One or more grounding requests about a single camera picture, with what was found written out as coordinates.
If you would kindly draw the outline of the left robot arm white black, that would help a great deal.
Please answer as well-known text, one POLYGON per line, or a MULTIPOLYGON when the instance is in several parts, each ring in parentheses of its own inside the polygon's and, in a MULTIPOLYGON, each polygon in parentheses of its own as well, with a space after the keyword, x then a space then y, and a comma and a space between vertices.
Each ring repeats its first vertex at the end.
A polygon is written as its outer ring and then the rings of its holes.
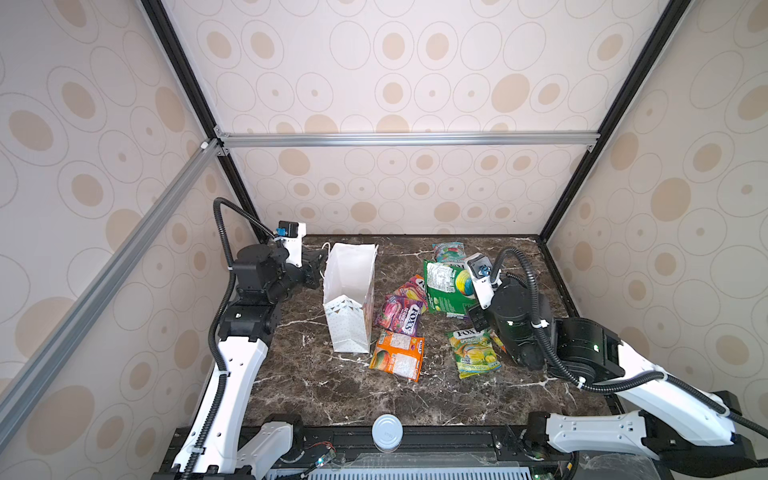
POLYGON ((304 455, 303 421, 272 415, 250 439, 241 436, 253 384, 282 319, 281 307, 302 289, 321 286, 328 252, 306 250, 306 226, 282 221, 270 230, 254 215, 218 197, 213 214, 229 274, 207 335, 213 369, 186 439, 170 450, 156 479, 264 479, 283 460, 304 455), (222 210, 245 218, 267 237, 233 252, 222 210))

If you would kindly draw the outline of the orange candy packet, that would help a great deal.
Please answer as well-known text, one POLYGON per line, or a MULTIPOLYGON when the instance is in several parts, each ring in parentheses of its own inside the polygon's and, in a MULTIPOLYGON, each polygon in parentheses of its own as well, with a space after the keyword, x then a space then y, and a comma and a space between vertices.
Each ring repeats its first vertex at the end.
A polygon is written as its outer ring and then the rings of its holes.
POLYGON ((376 342, 369 368, 418 382, 424 346, 425 339, 422 337, 383 330, 376 342))

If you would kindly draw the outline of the white paper bag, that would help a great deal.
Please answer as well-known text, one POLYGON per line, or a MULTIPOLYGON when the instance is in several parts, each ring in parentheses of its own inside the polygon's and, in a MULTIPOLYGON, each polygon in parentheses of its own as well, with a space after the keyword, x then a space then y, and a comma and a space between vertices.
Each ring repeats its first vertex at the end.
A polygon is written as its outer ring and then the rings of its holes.
POLYGON ((335 243, 324 272, 323 307, 333 350, 367 354, 374 321, 378 246, 335 243))

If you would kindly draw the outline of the green candy packet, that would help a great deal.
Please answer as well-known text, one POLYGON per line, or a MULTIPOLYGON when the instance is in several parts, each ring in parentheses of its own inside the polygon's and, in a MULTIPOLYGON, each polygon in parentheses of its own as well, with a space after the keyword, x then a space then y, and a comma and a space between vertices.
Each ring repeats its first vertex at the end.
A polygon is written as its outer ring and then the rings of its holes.
POLYGON ((466 317, 468 310, 478 304, 469 273, 455 265, 425 261, 423 278, 427 304, 431 313, 449 317, 466 317))

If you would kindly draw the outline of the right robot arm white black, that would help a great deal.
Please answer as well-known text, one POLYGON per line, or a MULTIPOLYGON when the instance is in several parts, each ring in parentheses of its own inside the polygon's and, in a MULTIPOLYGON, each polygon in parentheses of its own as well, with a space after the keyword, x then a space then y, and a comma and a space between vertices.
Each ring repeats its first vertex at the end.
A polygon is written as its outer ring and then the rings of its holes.
POLYGON ((766 468, 766 459, 756 456, 737 429, 760 436, 767 430, 741 415, 733 395, 689 385, 595 321, 554 317, 522 251, 508 247, 494 260, 477 253, 465 259, 464 270, 478 301, 468 311, 470 319, 494 331, 516 363, 636 407, 613 416, 531 413, 517 441, 529 458, 625 453, 698 478, 766 468))

